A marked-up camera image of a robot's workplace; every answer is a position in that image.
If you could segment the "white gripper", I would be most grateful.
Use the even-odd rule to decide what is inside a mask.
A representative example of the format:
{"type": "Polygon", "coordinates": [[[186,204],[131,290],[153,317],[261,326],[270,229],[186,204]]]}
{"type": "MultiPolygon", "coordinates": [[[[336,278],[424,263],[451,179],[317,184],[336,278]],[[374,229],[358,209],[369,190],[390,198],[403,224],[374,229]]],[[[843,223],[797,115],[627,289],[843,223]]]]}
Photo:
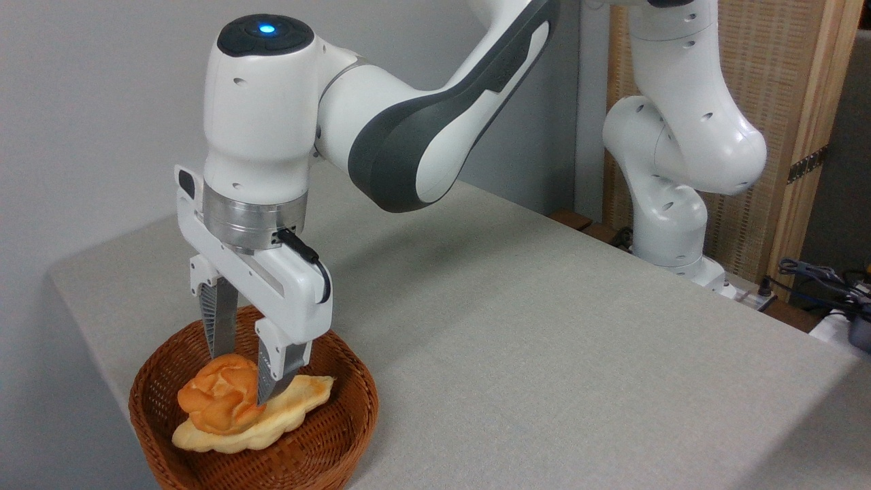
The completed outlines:
{"type": "Polygon", "coordinates": [[[178,226],[198,253],[188,270],[211,357],[235,350],[238,291],[265,315],[255,322],[257,403],[263,406],[309,364],[311,341],[331,325],[332,300],[323,301],[327,277],[285,244],[248,255],[221,242],[204,224],[202,177],[175,165],[174,179],[178,226]]]}

